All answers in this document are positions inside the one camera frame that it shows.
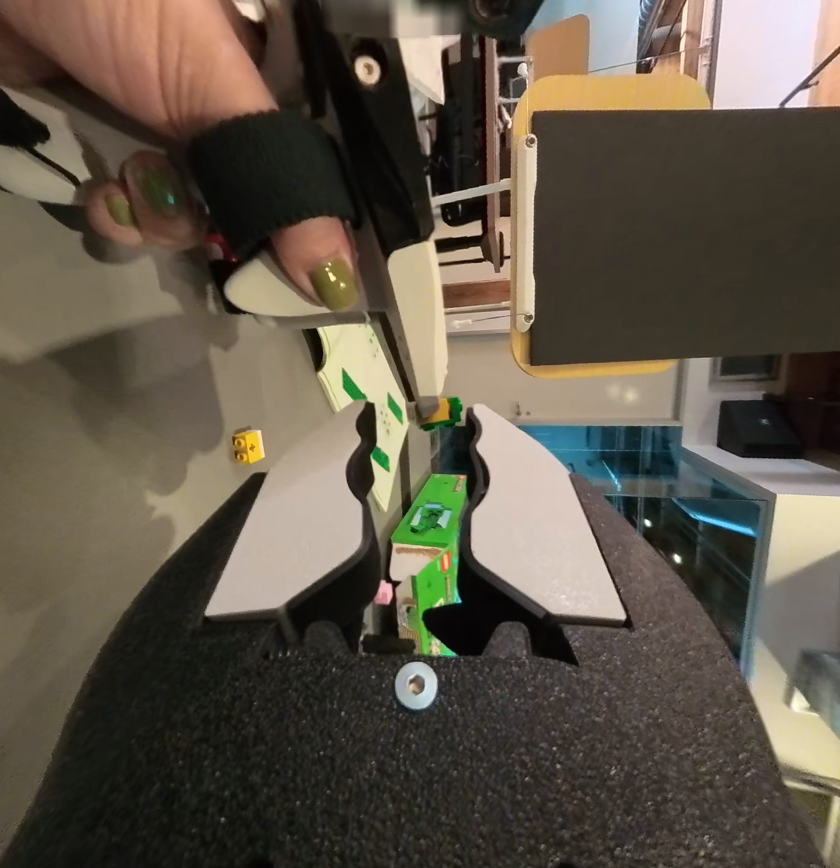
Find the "grey desk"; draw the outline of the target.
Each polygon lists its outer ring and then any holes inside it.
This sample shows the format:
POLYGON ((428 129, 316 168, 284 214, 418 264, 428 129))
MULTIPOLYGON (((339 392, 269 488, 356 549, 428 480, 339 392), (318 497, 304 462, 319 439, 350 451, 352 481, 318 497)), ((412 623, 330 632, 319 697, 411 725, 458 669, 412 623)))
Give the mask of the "grey desk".
POLYGON ((300 331, 225 312, 205 256, 100 244, 0 185, 0 859, 150 576, 331 415, 300 331))

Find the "green toy brick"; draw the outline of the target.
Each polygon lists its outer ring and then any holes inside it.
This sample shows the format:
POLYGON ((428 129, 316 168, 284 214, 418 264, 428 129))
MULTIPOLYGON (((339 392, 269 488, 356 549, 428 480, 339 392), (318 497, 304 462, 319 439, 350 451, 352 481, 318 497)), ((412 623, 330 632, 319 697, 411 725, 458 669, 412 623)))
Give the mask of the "green toy brick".
POLYGON ((423 418, 418 419, 418 426, 420 427, 421 430, 433 431, 433 430, 441 429, 441 428, 450 428, 450 427, 454 427, 454 426, 458 425, 462 421, 462 414, 463 414, 463 409, 464 409, 462 401, 457 396, 442 397, 442 398, 448 398, 449 399, 450 408, 451 408, 451 420, 445 424, 442 424, 442 425, 435 424, 430 419, 430 417, 434 417, 436 410, 438 408, 437 407, 434 411, 432 411, 428 415, 424 416, 423 418))

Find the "white counter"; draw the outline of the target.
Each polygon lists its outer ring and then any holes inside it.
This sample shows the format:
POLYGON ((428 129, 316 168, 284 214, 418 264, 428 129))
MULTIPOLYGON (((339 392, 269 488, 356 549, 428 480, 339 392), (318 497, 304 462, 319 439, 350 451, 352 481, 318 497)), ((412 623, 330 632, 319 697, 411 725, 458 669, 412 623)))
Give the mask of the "white counter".
POLYGON ((785 684, 803 650, 840 652, 840 457, 740 458, 691 444, 685 455, 738 492, 762 498, 757 590, 750 603, 754 684, 785 684))

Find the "person's left hand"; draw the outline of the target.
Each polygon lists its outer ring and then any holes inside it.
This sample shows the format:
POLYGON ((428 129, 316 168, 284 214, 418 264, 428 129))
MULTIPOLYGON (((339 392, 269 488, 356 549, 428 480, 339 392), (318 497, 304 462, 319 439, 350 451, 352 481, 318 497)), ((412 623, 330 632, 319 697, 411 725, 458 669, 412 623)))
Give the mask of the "person's left hand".
POLYGON ((269 242, 316 307, 359 302, 356 220, 336 148, 281 108, 258 68, 260 43, 233 2, 0 2, 0 83, 61 75, 182 146, 181 164, 138 151, 86 193, 92 228, 120 245, 202 246, 214 223, 237 255, 269 242))

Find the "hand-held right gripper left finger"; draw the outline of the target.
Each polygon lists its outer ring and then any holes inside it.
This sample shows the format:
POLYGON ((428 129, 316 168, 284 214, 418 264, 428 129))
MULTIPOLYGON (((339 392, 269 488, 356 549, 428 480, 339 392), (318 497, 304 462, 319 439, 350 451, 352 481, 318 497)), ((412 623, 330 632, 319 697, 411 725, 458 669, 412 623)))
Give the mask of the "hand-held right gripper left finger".
POLYGON ((373 546, 368 496, 377 414, 354 401, 276 460, 212 592, 205 617, 287 613, 373 546))

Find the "open instruction booklet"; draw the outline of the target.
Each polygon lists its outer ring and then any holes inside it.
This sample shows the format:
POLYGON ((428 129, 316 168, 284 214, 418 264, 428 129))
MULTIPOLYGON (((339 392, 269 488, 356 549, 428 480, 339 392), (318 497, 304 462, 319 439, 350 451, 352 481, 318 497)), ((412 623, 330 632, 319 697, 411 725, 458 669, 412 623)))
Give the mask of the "open instruction booklet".
POLYGON ((330 325, 309 333, 317 380, 334 412, 353 402, 376 411, 371 494, 378 508, 390 506, 399 459, 409 428, 407 404, 373 326, 330 325))

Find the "green toy box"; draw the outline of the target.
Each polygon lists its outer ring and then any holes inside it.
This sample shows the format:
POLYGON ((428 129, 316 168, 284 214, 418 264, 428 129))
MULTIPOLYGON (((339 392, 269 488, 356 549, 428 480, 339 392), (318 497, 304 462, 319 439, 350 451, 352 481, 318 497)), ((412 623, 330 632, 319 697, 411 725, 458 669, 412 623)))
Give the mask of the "green toy box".
POLYGON ((455 656, 429 631, 424 615, 461 602, 459 536, 467 483, 466 475, 432 474, 392 535, 390 578, 399 636, 423 656, 455 656))

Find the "black box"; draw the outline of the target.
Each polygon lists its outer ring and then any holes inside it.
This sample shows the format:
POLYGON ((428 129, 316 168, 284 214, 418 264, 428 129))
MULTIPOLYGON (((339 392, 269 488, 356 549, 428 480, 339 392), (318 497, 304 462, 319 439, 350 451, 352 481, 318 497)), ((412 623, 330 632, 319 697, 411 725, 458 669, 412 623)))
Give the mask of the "black box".
POLYGON ((797 460, 805 454, 779 404, 763 399, 722 401, 716 445, 746 459, 797 460))

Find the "rounded wooden board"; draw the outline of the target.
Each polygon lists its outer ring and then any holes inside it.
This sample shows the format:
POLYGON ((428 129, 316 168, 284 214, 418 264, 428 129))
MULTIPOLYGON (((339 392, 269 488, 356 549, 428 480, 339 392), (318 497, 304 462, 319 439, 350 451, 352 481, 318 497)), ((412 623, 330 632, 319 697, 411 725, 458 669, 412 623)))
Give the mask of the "rounded wooden board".
POLYGON ((559 75, 587 75, 590 21, 587 15, 569 16, 528 33, 526 52, 534 80, 559 75))

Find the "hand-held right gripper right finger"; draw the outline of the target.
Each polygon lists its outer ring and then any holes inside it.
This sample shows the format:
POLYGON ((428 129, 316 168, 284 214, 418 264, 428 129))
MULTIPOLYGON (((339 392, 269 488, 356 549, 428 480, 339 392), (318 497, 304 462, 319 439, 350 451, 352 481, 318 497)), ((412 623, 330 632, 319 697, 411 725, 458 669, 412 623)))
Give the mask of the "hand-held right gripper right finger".
POLYGON ((527 613, 563 624, 628 614, 571 473, 490 407, 473 405, 477 487, 462 520, 462 563, 527 613))

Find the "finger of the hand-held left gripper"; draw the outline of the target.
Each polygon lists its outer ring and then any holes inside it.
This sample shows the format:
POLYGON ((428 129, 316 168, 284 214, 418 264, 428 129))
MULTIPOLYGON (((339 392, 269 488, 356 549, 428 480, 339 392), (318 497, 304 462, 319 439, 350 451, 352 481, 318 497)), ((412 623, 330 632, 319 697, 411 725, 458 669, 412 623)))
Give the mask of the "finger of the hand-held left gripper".
POLYGON ((432 238, 387 259, 397 347, 418 409, 436 409, 448 374, 444 291, 432 238))
MULTIPOLYGON (((371 223, 365 223, 361 229, 356 230, 356 248, 359 256, 359 271, 366 293, 368 311, 378 317, 381 324, 382 334, 389 347, 393 360, 396 362, 396 371, 403 384, 404 394, 410 402, 413 401, 411 388, 408 385, 408 377, 405 371, 404 361, 397 347, 395 333, 395 315, 391 312, 393 302, 392 286, 387 273, 387 260, 391 256, 385 256, 378 237, 371 223)), ((423 418, 435 409, 418 409, 416 412, 423 418)))

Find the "black screen with pale frame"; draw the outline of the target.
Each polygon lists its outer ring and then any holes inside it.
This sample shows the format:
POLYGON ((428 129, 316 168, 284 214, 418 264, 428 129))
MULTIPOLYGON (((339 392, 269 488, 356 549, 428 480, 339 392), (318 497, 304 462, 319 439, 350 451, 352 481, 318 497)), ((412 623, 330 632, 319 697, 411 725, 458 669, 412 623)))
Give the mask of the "black screen with pale frame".
POLYGON ((840 105, 715 109, 686 75, 553 75, 538 139, 540 378, 840 351, 840 105))

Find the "blue glass panel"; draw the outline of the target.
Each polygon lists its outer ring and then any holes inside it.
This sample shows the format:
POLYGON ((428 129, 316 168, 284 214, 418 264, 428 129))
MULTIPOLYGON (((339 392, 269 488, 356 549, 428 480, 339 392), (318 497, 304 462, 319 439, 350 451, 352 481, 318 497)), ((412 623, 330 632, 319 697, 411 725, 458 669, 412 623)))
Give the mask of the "blue glass panel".
POLYGON ((734 658, 748 659, 766 501, 700 469, 677 426, 521 429, 604 494, 694 594, 734 658))

